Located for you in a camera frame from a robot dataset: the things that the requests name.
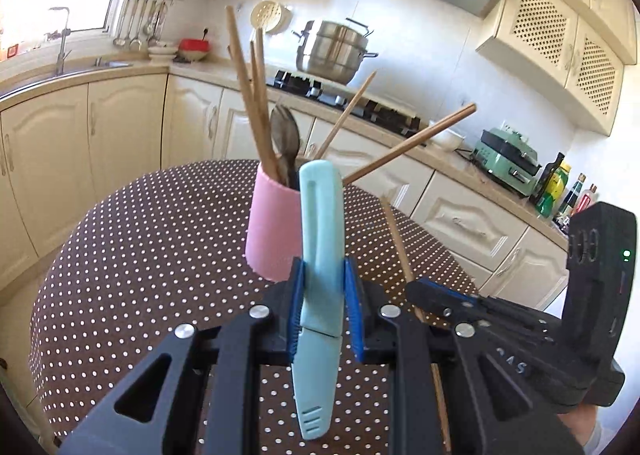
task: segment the person's hand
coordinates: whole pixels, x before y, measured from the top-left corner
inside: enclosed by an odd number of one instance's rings
[[[558,419],[574,434],[580,446],[587,444],[596,426],[598,407],[580,403],[569,413],[559,413]]]

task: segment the faucet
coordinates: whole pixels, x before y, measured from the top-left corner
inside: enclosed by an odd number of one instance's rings
[[[49,8],[49,11],[66,11],[65,28],[62,30],[62,33],[60,35],[60,52],[58,53],[58,60],[56,61],[56,76],[60,76],[65,69],[65,59],[67,56],[69,56],[69,53],[71,53],[71,51],[69,51],[65,54],[66,38],[71,34],[71,29],[67,27],[69,25],[70,11],[69,8],[66,8],[64,6],[55,6],[53,8]]]

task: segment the polka dot tablecloth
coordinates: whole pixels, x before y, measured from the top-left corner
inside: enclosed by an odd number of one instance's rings
[[[31,317],[30,368],[59,437],[173,327],[218,326],[260,301],[271,283],[244,259],[256,167],[256,161],[207,161],[145,175],[78,225],[47,273]],[[344,206],[347,252],[360,276],[382,284],[389,300],[409,311],[378,200],[350,186]],[[475,291],[442,244],[394,213],[416,276]],[[386,453],[386,367],[357,364],[346,334],[332,427],[319,440],[300,437],[289,369],[261,369],[262,451]]]

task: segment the gas stove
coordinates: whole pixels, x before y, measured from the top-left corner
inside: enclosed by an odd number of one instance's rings
[[[353,97],[353,92],[344,85],[285,70],[279,70],[273,78],[268,78],[267,85],[294,96],[322,103],[339,111],[344,111],[348,101]],[[399,111],[388,105],[383,100],[365,94],[351,111],[351,115],[404,138],[410,138],[418,132],[420,117],[409,114],[408,111]]]

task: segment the bottle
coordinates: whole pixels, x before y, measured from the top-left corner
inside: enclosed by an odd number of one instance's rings
[[[586,179],[587,178],[585,174],[578,175],[578,180],[574,183],[574,186],[571,188],[569,193],[566,194],[566,197],[564,197],[562,204],[558,208],[558,212],[556,212],[556,215],[554,216],[554,222],[562,222],[564,220],[564,217],[571,216],[572,211],[575,207],[575,203],[578,201],[578,195],[582,191],[582,183],[584,183]]]
[[[592,184],[588,190],[583,190],[578,197],[578,202],[575,205],[574,211],[571,213],[571,215],[575,215],[576,213],[587,209],[592,204],[596,204],[599,195],[598,193],[596,193],[597,189],[598,187],[595,184]]]
[[[545,166],[545,169],[542,171],[542,174],[540,175],[540,178],[538,179],[538,182],[536,183],[536,186],[535,188],[533,188],[533,191],[529,197],[529,200],[534,206],[540,201],[540,197],[542,196],[546,183],[549,182],[549,179],[551,179],[551,176],[558,169],[563,159],[564,154],[559,152],[556,160],[554,162],[549,162]]]
[[[536,210],[545,219],[551,215],[551,210],[554,208],[556,201],[562,196],[564,187],[567,181],[569,181],[569,172],[571,166],[566,161],[562,161],[560,166],[556,168],[556,171],[546,183],[545,189],[540,197],[540,200],[536,204]]]

